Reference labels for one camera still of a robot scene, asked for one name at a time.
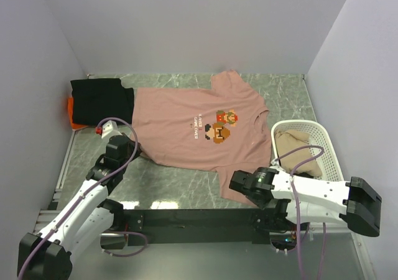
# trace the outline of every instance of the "green marble tabletop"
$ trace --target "green marble tabletop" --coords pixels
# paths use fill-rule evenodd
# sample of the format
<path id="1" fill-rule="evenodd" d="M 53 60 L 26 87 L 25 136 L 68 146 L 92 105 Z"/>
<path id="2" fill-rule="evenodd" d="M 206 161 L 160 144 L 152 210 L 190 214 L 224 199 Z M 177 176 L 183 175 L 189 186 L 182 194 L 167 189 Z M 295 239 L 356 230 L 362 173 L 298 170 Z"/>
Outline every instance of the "green marble tabletop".
<path id="1" fill-rule="evenodd" d="M 209 73 L 98 75 L 91 78 L 120 78 L 124 87 L 211 88 Z M 315 120 L 302 75 L 241 74 L 261 96 L 269 109 L 269 129 L 281 120 Z M 122 131 L 128 133 L 127 127 Z M 93 128 L 77 131 L 70 151 L 58 209 L 73 197 L 98 156 L 103 142 Z M 238 202 L 220 197 L 216 172 L 165 167 L 138 158 L 130 163 L 123 181 L 109 196 L 124 208 L 243 208 Z"/>

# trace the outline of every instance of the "t-shirt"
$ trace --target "t-shirt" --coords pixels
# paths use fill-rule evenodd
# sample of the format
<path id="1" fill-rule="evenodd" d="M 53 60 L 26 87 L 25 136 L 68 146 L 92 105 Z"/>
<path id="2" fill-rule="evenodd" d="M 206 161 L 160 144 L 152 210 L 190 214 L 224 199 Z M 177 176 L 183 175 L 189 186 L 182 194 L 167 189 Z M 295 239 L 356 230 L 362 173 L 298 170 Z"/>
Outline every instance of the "t-shirt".
<path id="1" fill-rule="evenodd" d="M 235 71 L 211 78 L 211 89 L 138 88 L 132 126 L 154 162 L 217 171 L 224 198 L 252 203 L 229 189 L 236 170 L 268 166 L 271 134 L 262 96 Z"/>

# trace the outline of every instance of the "wall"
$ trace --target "wall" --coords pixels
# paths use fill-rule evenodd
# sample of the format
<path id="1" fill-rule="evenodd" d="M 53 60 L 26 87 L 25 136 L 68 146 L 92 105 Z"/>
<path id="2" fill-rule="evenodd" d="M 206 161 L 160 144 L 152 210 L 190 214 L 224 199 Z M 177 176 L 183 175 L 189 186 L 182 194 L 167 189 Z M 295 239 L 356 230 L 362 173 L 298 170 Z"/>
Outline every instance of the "wall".
<path id="1" fill-rule="evenodd" d="M 68 81 L 83 77 L 44 0 L 0 0 L 0 261 L 15 279 L 17 249 L 51 200 L 71 131 Z"/>
<path id="2" fill-rule="evenodd" d="M 397 0 L 347 0 L 307 80 L 345 177 L 364 177 L 383 198 L 381 235 L 366 240 L 381 280 L 398 274 L 397 30 Z"/>
<path id="3" fill-rule="evenodd" d="M 46 0 L 90 73 L 307 73 L 345 0 Z"/>

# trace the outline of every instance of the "white plastic basket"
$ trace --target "white plastic basket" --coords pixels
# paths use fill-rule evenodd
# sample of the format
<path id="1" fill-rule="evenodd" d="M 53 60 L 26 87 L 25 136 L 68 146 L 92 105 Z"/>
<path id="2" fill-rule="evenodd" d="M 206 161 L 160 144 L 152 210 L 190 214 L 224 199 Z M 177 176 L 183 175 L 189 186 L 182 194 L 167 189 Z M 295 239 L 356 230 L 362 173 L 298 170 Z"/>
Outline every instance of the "white plastic basket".
<path id="1" fill-rule="evenodd" d="M 288 129 L 295 129 L 297 131 L 305 132 L 310 135 L 308 139 L 308 144 L 310 145 L 318 145 L 325 149 L 325 153 L 316 159 L 319 168 L 322 171 L 321 177 L 316 177 L 316 179 L 329 180 L 331 182 L 336 182 L 339 180 L 343 180 L 343 174 L 341 173 L 340 165 L 338 163 L 335 150 L 330 141 L 328 132 L 326 129 L 310 120 L 283 120 L 276 123 L 271 130 L 272 134 L 272 148 L 274 151 L 275 158 L 279 156 L 277 153 L 276 145 L 275 145 L 275 132 L 281 129 L 283 131 Z M 314 156 L 319 153 L 319 149 L 310 148 L 311 154 Z"/>

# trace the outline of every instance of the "pixel art character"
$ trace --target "pixel art character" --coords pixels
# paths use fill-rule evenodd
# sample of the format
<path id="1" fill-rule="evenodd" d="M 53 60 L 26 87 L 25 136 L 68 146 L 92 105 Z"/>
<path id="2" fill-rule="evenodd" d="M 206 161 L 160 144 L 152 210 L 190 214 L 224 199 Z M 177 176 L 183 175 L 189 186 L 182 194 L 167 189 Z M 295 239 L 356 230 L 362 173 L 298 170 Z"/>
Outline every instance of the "pixel art character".
<path id="1" fill-rule="evenodd" d="M 207 140 L 213 139 L 213 142 L 220 144 L 224 142 L 231 134 L 230 130 L 224 127 L 221 123 L 213 123 L 205 125 L 205 138 Z"/>
<path id="2" fill-rule="evenodd" d="M 223 110 L 217 111 L 217 122 L 222 125 L 228 123 L 230 126 L 236 126 L 238 121 L 238 116 L 234 110 L 229 110 L 227 113 Z"/>

